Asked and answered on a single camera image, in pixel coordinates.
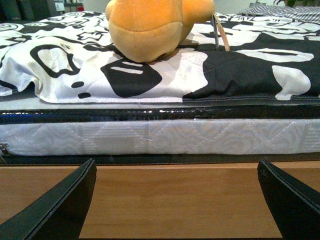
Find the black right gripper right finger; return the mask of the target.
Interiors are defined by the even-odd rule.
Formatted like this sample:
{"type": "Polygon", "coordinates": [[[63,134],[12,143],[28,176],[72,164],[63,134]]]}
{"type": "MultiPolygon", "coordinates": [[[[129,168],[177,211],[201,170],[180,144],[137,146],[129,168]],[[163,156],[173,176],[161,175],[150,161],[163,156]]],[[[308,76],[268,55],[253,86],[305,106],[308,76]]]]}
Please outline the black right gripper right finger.
{"type": "Polygon", "coordinates": [[[320,238],[320,193],[264,159],[258,181],[269,211],[285,240],[320,238]]]}

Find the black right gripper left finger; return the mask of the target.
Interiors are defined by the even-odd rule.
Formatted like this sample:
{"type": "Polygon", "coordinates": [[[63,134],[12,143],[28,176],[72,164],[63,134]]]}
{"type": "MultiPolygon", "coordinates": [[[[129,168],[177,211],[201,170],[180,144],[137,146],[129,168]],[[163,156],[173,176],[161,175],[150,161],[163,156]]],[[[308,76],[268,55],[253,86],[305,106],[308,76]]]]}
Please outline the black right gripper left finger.
{"type": "Polygon", "coordinates": [[[77,240],[93,197],[93,159],[0,225],[2,240],[77,240]]]}

